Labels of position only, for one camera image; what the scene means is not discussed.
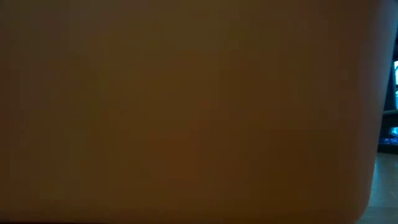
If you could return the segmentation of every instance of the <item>tiled floor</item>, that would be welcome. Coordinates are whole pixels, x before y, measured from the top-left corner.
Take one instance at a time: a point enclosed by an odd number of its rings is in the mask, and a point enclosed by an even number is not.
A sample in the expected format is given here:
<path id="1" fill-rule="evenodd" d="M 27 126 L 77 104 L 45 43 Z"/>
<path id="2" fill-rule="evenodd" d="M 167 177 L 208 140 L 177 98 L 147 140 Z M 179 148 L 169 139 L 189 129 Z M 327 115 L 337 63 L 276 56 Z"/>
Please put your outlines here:
<path id="1" fill-rule="evenodd" d="M 358 221 L 366 223 L 398 223 L 398 155 L 377 155 L 369 206 Z"/>

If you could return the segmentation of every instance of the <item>floor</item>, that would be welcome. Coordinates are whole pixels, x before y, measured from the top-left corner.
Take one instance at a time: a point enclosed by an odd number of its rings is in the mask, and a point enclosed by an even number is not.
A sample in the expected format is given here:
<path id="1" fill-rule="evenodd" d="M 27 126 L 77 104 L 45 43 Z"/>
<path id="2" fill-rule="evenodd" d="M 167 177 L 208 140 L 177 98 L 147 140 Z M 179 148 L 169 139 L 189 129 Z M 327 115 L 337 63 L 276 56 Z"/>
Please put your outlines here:
<path id="1" fill-rule="evenodd" d="M 357 224 L 398 223 L 398 155 L 377 155 L 371 198 Z"/>

